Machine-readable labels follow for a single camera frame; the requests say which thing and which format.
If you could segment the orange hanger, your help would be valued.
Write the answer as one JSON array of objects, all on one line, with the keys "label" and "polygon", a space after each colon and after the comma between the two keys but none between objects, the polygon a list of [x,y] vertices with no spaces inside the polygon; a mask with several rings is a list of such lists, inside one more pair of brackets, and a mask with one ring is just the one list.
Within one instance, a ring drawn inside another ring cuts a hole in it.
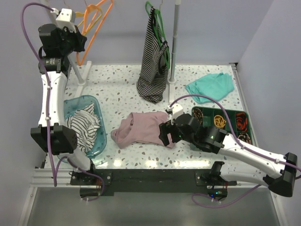
[{"label": "orange hanger", "polygon": [[110,11],[113,7],[113,4],[114,4],[113,0],[101,0],[98,3],[94,4],[94,5],[97,5],[98,7],[102,8],[102,11],[103,11],[102,18],[96,23],[96,25],[88,33],[84,32],[84,25],[82,25],[82,31],[81,31],[82,35],[87,36],[93,30],[94,30],[94,33],[92,35],[92,38],[89,41],[88,46],[86,47],[86,49],[83,53],[82,58],[80,58],[79,53],[76,54],[76,61],[77,61],[78,66],[82,66],[84,61],[86,60],[87,54],[90,51],[92,44],[94,43],[105,19],[107,18],[108,14],[110,13]]}]

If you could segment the pink tank top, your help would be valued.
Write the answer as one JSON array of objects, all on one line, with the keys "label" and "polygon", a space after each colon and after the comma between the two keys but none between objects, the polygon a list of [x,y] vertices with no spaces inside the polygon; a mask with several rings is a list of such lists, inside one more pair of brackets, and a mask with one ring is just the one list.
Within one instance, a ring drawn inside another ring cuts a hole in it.
[{"label": "pink tank top", "polygon": [[163,146],[159,139],[159,125],[167,122],[166,112],[130,113],[120,126],[111,132],[112,140],[123,149],[133,143]]}]

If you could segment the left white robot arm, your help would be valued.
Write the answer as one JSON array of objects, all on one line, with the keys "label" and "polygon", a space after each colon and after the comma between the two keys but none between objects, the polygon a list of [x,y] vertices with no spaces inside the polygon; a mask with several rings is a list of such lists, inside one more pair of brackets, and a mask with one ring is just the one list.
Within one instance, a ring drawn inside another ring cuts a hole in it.
[{"label": "left white robot arm", "polygon": [[97,181],[97,172],[90,169],[90,160],[78,146],[78,136],[65,125],[64,90],[71,71],[68,59],[72,52],[83,52],[87,38],[78,27],[45,24],[38,28],[42,46],[35,54],[41,74],[43,97],[38,126],[31,128],[31,137],[48,153],[54,185],[57,185],[59,164],[54,156],[71,160],[76,168],[83,169],[81,180],[87,185]]}]

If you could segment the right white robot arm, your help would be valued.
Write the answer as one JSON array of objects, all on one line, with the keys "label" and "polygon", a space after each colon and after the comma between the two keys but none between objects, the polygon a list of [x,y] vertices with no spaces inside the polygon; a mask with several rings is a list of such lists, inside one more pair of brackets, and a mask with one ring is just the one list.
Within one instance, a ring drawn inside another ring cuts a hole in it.
[{"label": "right white robot arm", "polygon": [[243,166],[217,162],[209,179],[215,185],[244,181],[267,187],[283,197],[292,197],[297,179],[297,155],[277,154],[243,142],[218,127],[203,127],[188,113],[159,125],[159,139],[164,146],[184,140],[197,149],[239,160]]}]

